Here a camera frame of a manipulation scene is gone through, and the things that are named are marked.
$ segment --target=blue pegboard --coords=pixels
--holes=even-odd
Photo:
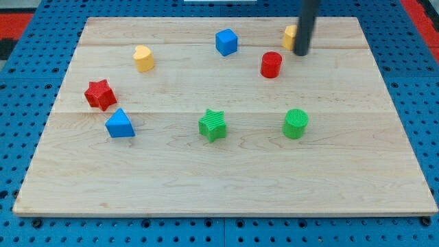
[[[299,0],[45,0],[0,73],[0,246],[438,246],[439,217],[355,219],[35,219],[12,214],[89,16],[297,16]],[[356,16],[427,182],[439,199],[439,68],[396,0],[322,0]]]

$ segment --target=yellow heart block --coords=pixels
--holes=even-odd
[[[136,52],[132,55],[139,72],[146,72],[154,68],[154,59],[150,48],[145,45],[136,46]]]
[[[290,25],[285,28],[285,32],[283,34],[282,46],[289,51],[293,50],[294,41],[296,40],[296,32],[297,32],[296,25]]]

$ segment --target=red cylinder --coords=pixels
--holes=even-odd
[[[269,51],[262,56],[261,75],[265,78],[276,78],[281,72],[282,56]]]

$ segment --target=green star block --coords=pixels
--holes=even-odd
[[[224,122],[224,111],[206,110],[206,114],[198,120],[200,134],[207,137],[210,143],[217,138],[226,137],[227,126]]]
[[[283,134],[290,139],[299,139],[303,136],[308,124],[308,115],[301,109],[289,110],[283,124]]]

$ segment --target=triangular prism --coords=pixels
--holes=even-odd
[[[128,119],[122,108],[116,110],[116,112],[105,123],[105,126],[112,138],[135,136],[131,121]]]

